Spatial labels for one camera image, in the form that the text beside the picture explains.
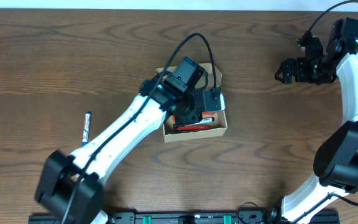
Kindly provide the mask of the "large red utility knife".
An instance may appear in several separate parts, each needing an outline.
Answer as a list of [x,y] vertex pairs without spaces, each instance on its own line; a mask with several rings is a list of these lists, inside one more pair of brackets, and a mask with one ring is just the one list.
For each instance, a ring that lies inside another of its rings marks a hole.
[[203,117],[214,116],[215,114],[216,114],[216,112],[202,112]]

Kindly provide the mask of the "small red utility knife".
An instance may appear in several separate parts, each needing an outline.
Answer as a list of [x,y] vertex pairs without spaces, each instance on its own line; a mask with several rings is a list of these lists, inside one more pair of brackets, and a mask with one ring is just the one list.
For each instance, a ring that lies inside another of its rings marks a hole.
[[178,132],[204,131],[204,130],[209,130],[209,129],[210,129],[210,125],[208,125],[208,124],[199,124],[199,125],[179,126],[179,127],[177,127]]

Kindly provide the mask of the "blue whiteboard marker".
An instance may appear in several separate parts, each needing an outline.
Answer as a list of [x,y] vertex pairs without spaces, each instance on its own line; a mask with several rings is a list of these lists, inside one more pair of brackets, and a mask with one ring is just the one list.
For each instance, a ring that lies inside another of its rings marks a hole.
[[92,114],[90,111],[87,111],[85,113],[85,120],[84,120],[84,126],[83,126],[83,137],[82,137],[82,142],[81,142],[82,146],[85,146],[89,141],[91,116],[92,116]]

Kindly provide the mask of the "black whiteboard marker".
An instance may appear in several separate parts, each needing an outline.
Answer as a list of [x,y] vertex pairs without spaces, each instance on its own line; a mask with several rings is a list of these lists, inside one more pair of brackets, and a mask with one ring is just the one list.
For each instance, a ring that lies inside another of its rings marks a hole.
[[204,118],[200,121],[200,124],[207,124],[207,123],[212,123],[214,121],[214,117],[208,117],[208,118]]

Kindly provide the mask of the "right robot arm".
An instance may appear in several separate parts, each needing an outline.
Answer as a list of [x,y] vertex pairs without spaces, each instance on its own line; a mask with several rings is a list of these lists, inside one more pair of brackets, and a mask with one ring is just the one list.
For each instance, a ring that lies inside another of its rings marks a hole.
[[305,56],[284,60],[275,79],[317,85],[338,80],[342,125],[316,151],[310,177],[273,207],[269,223],[320,222],[322,209],[337,199],[358,207],[347,199],[358,192],[358,20],[336,21],[326,48],[310,31],[298,45]]

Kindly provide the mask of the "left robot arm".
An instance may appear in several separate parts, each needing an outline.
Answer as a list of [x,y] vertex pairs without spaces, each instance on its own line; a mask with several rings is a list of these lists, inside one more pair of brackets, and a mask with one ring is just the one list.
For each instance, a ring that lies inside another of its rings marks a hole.
[[145,80],[128,109],[89,143],[45,161],[35,201],[60,223],[107,223],[103,187],[117,165],[151,132],[174,116],[177,126],[200,124],[204,112],[225,109],[221,72],[214,63],[185,57]]

